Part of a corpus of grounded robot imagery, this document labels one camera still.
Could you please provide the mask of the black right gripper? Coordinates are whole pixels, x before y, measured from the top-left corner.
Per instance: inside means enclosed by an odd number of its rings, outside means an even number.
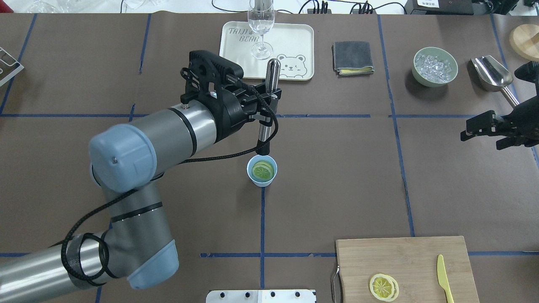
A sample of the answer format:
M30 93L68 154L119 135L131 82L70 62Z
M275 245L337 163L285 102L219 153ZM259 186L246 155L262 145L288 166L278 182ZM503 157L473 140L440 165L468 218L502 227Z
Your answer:
M496 149L510 146L531 147L539 140L539 63L530 61L516 69L515 76L535 85L536 96L517 105L507 115L513 126L513 136L497 140ZM460 133L460 140L467 141L477 136L500 136L506 123L495 111L486 111L466 121L466 128Z

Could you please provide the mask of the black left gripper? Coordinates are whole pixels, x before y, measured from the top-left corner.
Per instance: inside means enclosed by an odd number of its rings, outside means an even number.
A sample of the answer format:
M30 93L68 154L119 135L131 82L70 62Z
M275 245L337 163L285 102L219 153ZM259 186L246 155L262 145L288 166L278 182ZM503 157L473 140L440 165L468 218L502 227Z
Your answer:
M229 82L239 80L244 71L238 64L210 52L192 50L189 66L181 69L185 79L185 93L180 96L180 113L192 141L220 141L237 132L245 123L261 120L262 125L274 124L267 106L260 103L246 104L235 94ZM245 94L255 100L280 100L281 88L270 90L266 82L244 84Z

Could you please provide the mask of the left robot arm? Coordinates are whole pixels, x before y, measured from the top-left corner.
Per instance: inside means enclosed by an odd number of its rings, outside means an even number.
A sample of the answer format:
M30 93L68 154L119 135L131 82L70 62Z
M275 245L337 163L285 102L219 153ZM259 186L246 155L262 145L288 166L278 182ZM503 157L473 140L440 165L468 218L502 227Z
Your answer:
M179 104L92 138L90 173L107 202L62 241L2 265L2 303L43 302L121 278L144 290L177 272L156 181L180 164L267 154L281 97L277 58L258 85L246 84L242 67L208 50L191 51L189 60Z

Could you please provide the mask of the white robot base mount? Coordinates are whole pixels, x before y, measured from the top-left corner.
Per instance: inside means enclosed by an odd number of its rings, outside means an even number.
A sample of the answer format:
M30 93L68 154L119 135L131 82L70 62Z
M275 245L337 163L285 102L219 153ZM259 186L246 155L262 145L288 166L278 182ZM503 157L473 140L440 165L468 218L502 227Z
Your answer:
M206 303L316 303L316 291L309 289L214 290Z

